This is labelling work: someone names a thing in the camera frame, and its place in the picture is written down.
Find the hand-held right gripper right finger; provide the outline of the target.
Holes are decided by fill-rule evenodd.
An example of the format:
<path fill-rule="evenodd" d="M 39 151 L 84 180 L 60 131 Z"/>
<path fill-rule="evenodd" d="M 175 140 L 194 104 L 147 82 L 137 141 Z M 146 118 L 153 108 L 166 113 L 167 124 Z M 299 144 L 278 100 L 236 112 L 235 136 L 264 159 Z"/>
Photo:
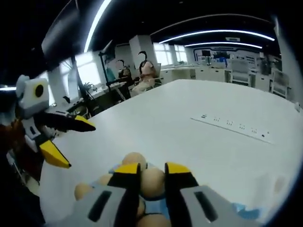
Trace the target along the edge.
<path fill-rule="evenodd" d="M 165 197 L 173 227 L 259 227 L 242 218 L 232 204 L 208 186 L 200 186 L 181 164 L 165 163 Z"/>

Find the person's left hand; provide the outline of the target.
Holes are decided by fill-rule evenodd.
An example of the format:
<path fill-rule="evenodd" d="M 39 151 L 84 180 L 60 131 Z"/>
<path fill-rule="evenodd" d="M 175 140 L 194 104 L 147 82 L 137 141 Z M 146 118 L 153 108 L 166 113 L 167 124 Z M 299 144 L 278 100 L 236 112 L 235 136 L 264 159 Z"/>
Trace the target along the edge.
<path fill-rule="evenodd" d="M 10 150 L 19 152 L 24 144 L 25 129 L 20 119 L 16 119 L 9 125 L 0 125 L 1 154 L 7 154 Z"/>

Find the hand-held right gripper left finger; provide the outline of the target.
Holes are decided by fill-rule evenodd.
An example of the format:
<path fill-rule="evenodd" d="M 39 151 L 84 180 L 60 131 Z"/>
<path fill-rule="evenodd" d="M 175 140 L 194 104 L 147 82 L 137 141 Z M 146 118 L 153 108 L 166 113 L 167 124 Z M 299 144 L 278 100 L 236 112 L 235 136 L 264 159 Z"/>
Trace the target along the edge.
<path fill-rule="evenodd" d="M 98 185 L 67 217 L 47 227 L 134 227 L 139 206 L 140 163 L 116 169 L 108 185 Z"/>

